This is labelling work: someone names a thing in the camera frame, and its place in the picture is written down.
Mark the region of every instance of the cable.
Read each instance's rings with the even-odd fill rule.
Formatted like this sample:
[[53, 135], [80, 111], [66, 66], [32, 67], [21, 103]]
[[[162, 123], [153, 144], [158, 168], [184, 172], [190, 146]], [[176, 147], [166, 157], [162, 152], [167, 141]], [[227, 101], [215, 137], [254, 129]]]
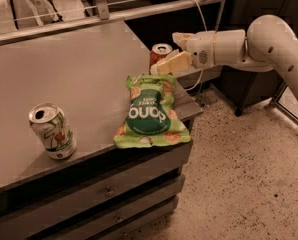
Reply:
[[[204, 26], [204, 28], [205, 28], [205, 31], [208, 31], [208, 29], [207, 29], [207, 24], [206, 24], [206, 21], [205, 21], [205, 17], [204, 17], [203, 14], [202, 14], [202, 11], [201, 11], [201, 9], [200, 9], [200, 5], [199, 5], [198, 1], [197, 1], [197, 0], [191, 0], [191, 1], [193, 1], [193, 2], [197, 5], [197, 8], [198, 8], [198, 10], [199, 10], [200, 17], [201, 17], [203, 26]], [[198, 86], [198, 84], [200, 84], [200, 81], [201, 81], [201, 78], [202, 78], [202, 73], [203, 73], [203, 69], [201, 69], [199, 78], [198, 78], [197, 82], [194, 84], [194, 86], [185, 89], [185, 91], [191, 91], [191, 90], [195, 89], [195, 88]]]

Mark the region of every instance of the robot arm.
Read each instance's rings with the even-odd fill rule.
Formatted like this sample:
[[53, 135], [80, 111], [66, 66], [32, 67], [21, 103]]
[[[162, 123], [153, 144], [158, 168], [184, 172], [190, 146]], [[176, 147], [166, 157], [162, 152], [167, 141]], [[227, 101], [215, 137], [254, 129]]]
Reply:
[[244, 71], [275, 69], [298, 100], [298, 39], [279, 17], [265, 15], [247, 31], [174, 33], [173, 40], [192, 55], [196, 68], [228, 65]]

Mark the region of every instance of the silver can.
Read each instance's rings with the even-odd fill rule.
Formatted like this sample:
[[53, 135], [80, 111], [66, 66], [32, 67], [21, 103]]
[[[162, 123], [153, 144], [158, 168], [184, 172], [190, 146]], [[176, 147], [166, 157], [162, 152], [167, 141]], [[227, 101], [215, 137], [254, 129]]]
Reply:
[[29, 123], [51, 158], [63, 159], [75, 151], [77, 143], [69, 123], [63, 110], [55, 104], [35, 106], [29, 112]]

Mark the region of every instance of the chip bag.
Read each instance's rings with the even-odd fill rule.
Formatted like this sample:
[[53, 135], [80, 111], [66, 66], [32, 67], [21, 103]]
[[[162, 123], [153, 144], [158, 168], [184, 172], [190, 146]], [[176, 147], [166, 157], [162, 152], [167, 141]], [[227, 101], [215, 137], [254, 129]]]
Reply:
[[189, 142], [190, 134], [172, 109], [176, 80], [171, 75], [128, 76], [129, 114], [114, 142], [118, 148], [147, 148]]

